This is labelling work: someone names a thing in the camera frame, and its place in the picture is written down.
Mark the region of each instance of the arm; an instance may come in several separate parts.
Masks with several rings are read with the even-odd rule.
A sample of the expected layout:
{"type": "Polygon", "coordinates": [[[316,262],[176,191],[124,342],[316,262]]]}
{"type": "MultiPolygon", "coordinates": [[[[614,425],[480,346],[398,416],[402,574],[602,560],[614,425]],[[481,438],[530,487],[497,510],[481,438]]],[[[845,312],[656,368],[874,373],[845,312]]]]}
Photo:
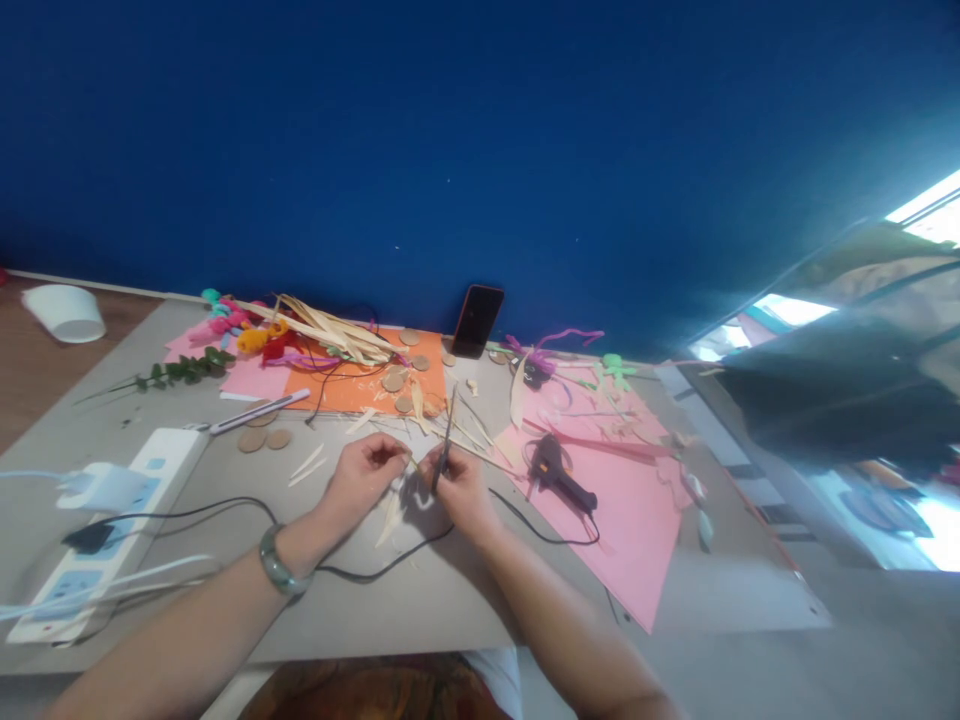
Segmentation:
{"type": "MultiPolygon", "coordinates": [[[[308,575],[376,504],[409,458],[377,433],[343,449],[320,503],[277,535],[280,560],[308,575]]],[[[84,673],[48,717],[198,716],[286,606],[257,550],[171,605],[84,673]]]]}
{"type": "MultiPolygon", "coordinates": [[[[433,477],[435,448],[420,465],[433,477]]],[[[479,460],[450,451],[437,495],[483,556],[544,675],[580,717],[681,717],[640,653],[543,559],[503,526],[479,460]]]]}

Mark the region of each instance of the wooden floor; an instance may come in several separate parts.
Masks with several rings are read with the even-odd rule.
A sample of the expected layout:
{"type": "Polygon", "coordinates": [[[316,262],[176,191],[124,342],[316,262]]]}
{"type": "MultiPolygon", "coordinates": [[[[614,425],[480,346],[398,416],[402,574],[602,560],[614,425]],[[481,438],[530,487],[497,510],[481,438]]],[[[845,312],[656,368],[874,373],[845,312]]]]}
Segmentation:
{"type": "Polygon", "coordinates": [[[162,302],[93,290],[107,334],[91,343],[68,345],[54,340],[20,301],[24,290],[42,284],[11,277],[0,287],[0,333],[5,338],[0,345],[0,453],[162,302]]]}

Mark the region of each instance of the glue gun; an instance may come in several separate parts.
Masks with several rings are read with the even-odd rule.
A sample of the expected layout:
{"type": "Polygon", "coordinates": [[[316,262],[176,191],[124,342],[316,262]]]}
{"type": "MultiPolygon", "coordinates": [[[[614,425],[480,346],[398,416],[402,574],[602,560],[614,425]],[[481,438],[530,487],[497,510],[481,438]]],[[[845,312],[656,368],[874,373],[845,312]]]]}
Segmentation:
{"type": "Polygon", "coordinates": [[[555,435],[544,435],[536,446],[533,462],[530,464],[530,477],[546,487],[556,486],[570,502],[592,515],[597,509],[597,496],[584,490],[580,484],[563,469],[563,458],[560,454],[560,441],[555,435]]]}

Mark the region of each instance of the bracelet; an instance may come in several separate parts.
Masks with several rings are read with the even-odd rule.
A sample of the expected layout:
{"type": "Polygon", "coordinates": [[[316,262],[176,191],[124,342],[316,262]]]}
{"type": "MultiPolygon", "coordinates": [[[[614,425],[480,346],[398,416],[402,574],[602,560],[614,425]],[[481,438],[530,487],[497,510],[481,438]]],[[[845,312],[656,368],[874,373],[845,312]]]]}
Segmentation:
{"type": "Polygon", "coordinates": [[[260,540],[260,564],[270,582],[284,595],[302,595],[310,587],[313,573],[305,578],[295,578],[290,569],[277,557],[277,533],[283,529],[283,524],[272,526],[263,534],[260,540]]]}

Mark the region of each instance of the eucalyptus sprig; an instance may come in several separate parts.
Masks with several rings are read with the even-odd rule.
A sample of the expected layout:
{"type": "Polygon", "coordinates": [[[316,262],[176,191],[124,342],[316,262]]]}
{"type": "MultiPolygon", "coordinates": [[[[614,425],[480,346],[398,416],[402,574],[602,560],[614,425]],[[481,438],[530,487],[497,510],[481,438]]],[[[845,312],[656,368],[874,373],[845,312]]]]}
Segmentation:
{"type": "Polygon", "coordinates": [[[163,390],[167,385],[173,385],[177,380],[182,380],[186,385],[194,385],[208,375],[223,377],[227,363],[236,359],[235,355],[228,353],[226,350],[208,347],[203,351],[203,357],[201,358],[188,358],[186,355],[181,355],[175,363],[154,363],[148,377],[140,377],[139,374],[134,375],[130,382],[88,395],[77,400],[74,405],[132,387],[140,392],[146,392],[151,387],[163,390]]]}

